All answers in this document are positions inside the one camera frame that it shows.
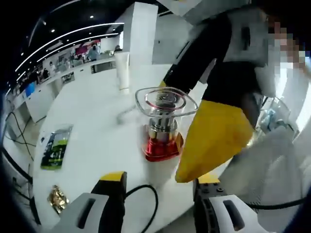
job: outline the snack package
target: snack package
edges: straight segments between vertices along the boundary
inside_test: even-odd
[[[41,169],[57,170],[62,167],[72,127],[72,125],[66,126],[51,133],[48,144],[43,152]]]

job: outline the ceiling light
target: ceiling light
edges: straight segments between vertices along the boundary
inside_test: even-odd
[[[95,27],[101,27],[101,26],[108,26],[108,25],[123,25],[124,23],[103,23],[103,24],[97,24],[97,25],[92,25],[92,26],[88,26],[88,27],[85,27],[85,28],[80,28],[80,29],[77,29],[77,30],[74,30],[72,32],[69,32],[69,33],[66,33],[66,34],[63,34],[53,40],[51,40],[50,42],[46,43],[45,45],[41,46],[40,48],[38,48],[36,51],[34,51],[32,54],[29,55],[29,57],[27,57],[16,69],[15,69],[15,72],[18,71],[18,69],[25,63],[28,61],[28,59],[30,59],[33,55],[35,55],[38,51],[40,51],[41,49],[43,49],[44,47],[46,47],[47,45],[49,45],[50,43],[53,43],[54,41],[64,37],[64,36],[67,36],[69,34],[72,34],[72,33],[76,33],[76,32],[79,32],[79,31],[82,31],[84,29],[89,29],[89,28],[95,28]]]
[[[77,41],[71,42],[71,43],[69,43],[69,44],[66,44],[66,45],[64,45],[64,46],[62,46],[62,47],[60,47],[60,48],[58,48],[58,50],[61,50],[61,49],[63,49],[64,47],[67,47],[67,46],[69,46],[69,45],[74,45],[74,46],[75,46],[75,43],[78,43],[78,42],[80,42],[80,41],[85,41],[85,40],[93,39],[93,38],[96,38],[96,37],[104,37],[104,36],[106,36],[106,35],[118,35],[118,33],[111,33],[111,34],[103,34],[103,35],[91,36],[91,37],[88,37],[88,38],[84,38],[84,39],[77,40]],[[37,62],[41,61],[42,59],[45,59],[47,56],[51,55],[52,53],[54,53],[54,52],[56,52],[56,51],[57,51],[57,50],[54,50],[54,51],[52,51],[52,52],[46,54],[45,56],[41,57]]]
[[[10,93],[10,91],[11,91],[11,89],[9,89],[9,90],[7,91],[7,93],[5,94],[5,96],[7,96],[7,95]]]
[[[16,82],[25,74],[26,72],[24,71],[24,73],[22,73],[19,77],[18,77],[18,79],[16,79]]]

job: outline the yellow cloth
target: yellow cloth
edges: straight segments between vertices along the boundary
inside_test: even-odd
[[[162,80],[162,82],[160,83],[160,86],[159,87],[166,87],[166,84],[165,82]]]
[[[190,182],[246,146],[253,128],[242,109],[202,100],[186,138],[175,179]]]

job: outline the gold wrapper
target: gold wrapper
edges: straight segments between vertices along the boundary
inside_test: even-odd
[[[57,185],[53,186],[53,189],[48,196],[48,202],[59,215],[69,204],[69,200]]]

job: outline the white cup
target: white cup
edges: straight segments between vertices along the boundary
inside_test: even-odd
[[[143,157],[144,173],[147,182],[154,188],[159,188],[164,185],[176,171],[180,156],[175,156],[171,159],[150,162]]]
[[[130,87],[129,56],[130,56],[129,52],[115,53],[119,90],[128,89]]]

